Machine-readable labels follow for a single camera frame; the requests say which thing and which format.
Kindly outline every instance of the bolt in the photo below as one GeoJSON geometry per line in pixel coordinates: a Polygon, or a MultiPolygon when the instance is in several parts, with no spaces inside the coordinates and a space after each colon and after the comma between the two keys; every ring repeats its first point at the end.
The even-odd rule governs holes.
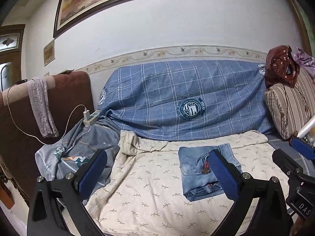
{"type": "Polygon", "coordinates": [[[244,173],[242,174],[242,176],[243,176],[243,178],[245,178],[245,179],[250,179],[250,174],[247,173],[247,172],[244,172],[244,173]]]}
{"type": "Polygon", "coordinates": [[[39,176],[39,177],[36,179],[36,181],[37,181],[38,183],[42,182],[43,180],[44,180],[44,177],[42,177],[42,176],[39,176]]]}
{"type": "Polygon", "coordinates": [[[278,183],[279,182],[279,179],[276,177],[276,176],[273,176],[271,178],[271,180],[274,182],[274,183],[278,183]]]}
{"type": "Polygon", "coordinates": [[[68,173],[66,174],[66,179],[71,179],[74,177],[74,174],[73,173],[68,173]]]}

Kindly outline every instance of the blue gripper pad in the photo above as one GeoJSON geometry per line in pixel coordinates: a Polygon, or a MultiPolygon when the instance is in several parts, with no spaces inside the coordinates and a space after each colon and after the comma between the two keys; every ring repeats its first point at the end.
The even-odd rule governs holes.
{"type": "Polygon", "coordinates": [[[303,143],[297,137],[294,137],[291,140],[290,145],[292,146],[292,148],[294,148],[296,151],[302,154],[306,159],[308,160],[315,159],[314,149],[311,146],[307,145],[306,143],[303,143]]]}
{"type": "Polygon", "coordinates": [[[80,199],[85,200],[90,198],[91,193],[100,178],[105,166],[107,164],[107,154],[104,150],[95,159],[87,170],[82,180],[78,183],[78,192],[80,194],[80,199]]]}
{"type": "Polygon", "coordinates": [[[218,179],[227,198],[236,201],[239,196],[240,186],[233,174],[238,173],[236,176],[239,176],[241,173],[233,164],[228,163],[218,150],[212,150],[209,153],[208,162],[209,167],[213,171],[215,177],[218,179]]]}

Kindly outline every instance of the striped cushion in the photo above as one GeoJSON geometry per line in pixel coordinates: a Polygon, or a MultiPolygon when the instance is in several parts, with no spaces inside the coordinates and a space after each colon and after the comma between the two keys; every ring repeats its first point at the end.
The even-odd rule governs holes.
{"type": "Polygon", "coordinates": [[[294,88],[277,83],[265,91],[265,102],[278,132],[286,140],[314,115],[315,83],[301,67],[294,88]]]}

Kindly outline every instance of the brown sofa armrest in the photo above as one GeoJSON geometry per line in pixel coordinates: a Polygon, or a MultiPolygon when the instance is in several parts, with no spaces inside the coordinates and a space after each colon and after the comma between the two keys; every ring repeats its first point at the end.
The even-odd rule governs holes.
{"type": "MultiPolygon", "coordinates": [[[[9,105],[19,128],[37,136],[44,143],[53,144],[64,134],[69,115],[77,105],[84,104],[91,113],[94,108],[90,79],[85,72],[54,75],[53,78],[47,78],[47,85],[49,109],[59,131],[59,137],[41,136],[31,108],[26,83],[10,89],[9,105]]],[[[20,190],[31,198],[36,178],[40,175],[35,162],[35,153],[42,144],[15,127],[7,107],[6,94],[7,91],[0,93],[0,143],[2,144],[0,155],[20,190]]],[[[73,112],[67,131],[83,117],[83,111],[84,107],[78,107],[73,112]]]]}

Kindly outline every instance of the floral wallpaper border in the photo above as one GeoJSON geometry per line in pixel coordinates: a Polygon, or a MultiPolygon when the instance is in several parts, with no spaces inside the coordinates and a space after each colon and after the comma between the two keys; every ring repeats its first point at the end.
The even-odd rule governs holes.
{"type": "Polygon", "coordinates": [[[192,59],[195,57],[202,59],[238,59],[264,63],[266,56],[266,53],[243,48],[213,45],[184,45],[132,52],[104,59],[81,67],[76,71],[84,71],[88,74],[93,74],[113,67],[122,67],[142,62],[169,61],[170,59],[180,60],[181,58],[192,59]]]}

